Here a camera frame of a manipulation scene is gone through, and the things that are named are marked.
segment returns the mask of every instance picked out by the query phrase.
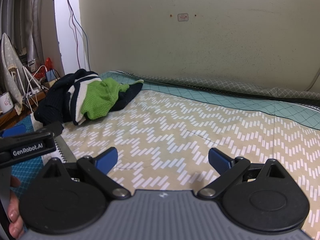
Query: human hand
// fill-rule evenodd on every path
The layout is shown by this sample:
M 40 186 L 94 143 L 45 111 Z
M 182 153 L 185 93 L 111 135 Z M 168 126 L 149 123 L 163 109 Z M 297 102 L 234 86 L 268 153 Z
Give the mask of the human hand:
M 11 176 L 11 187 L 19 187 L 21 182 L 18 178 Z M 9 232 L 13 238 L 18 239 L 23 235 L 23 221 L 22 217 L 19 214 L 19 199 L 15 195 L 15 193 L 10 190 L 10 202 L 8 206 L 8 216 L 11 221 L 9 225 Z

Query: green knit fabric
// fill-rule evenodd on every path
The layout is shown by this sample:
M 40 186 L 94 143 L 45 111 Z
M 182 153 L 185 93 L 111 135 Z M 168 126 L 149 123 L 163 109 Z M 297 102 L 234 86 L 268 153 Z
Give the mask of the green knit fabric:
M 112 78 L 93 81 L 88 85 L 81 113 L 91 120 L 106 116 L 118 100 L 119 92 L 126 92 L 128 84 L 120 85 Z

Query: gray ribbed panel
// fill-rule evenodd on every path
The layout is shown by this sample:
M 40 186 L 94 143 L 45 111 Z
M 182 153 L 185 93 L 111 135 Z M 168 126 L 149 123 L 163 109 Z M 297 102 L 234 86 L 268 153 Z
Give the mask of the gray ribbed panel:
M 311 240 L 301 230 L 273 236 L 248 232 L 231 224 L 213 201 L 199 200 L 191 191 L 156 190 L 137 190 L 130 199 L 113 201 L 95 224 L 82 231 L 45 236 L 30 230 L 21 239 Z

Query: wooden table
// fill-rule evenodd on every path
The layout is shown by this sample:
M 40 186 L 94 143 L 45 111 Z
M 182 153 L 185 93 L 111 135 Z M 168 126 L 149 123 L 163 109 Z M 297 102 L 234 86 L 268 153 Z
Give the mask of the wooden table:
M 40 102 L 44 98 L 45 98 L 45 93 L 43 93 L 42 91 L 37 93 L 38 102 Z M 33 100 L 29 99 L 29 102 L 32 107 L 32 110 L 35 111 L 37 106 L 35 105 Z M 8 111 L 7 113 L 0 115 L 0 130 L 13 127 L 17 122 L 21 121 L 23 118 L 25 118 L 29 114 L 31 114 L 31 110 L 29 108 L 25 108 L 24 105 L 22 106 L 22 111 L 20 115 L 17 114 L 16 110 L 13 107 L 13 109 Z

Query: bed mat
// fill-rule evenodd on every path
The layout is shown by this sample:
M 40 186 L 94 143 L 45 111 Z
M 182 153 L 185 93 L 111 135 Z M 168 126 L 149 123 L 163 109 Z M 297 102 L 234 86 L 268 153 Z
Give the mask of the bed mat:
M 106 77 L 135 81 L 115 72 L 102 75 Z M 303 229 L 319 239 L 319 121 L 318 111 L 300 105 L 145 82 L 124 110 L 78 127 L 67 123 L 62 136 L 77 158 L 116 147 L 119 160 L 108 175 L 131 192 L 197 191 L 218 177 L 208 163 L 211 147 L 252 162 L 276 158 L 307 195 L 310 213 Z M 24 166 L 14 171 L 28 178 Z

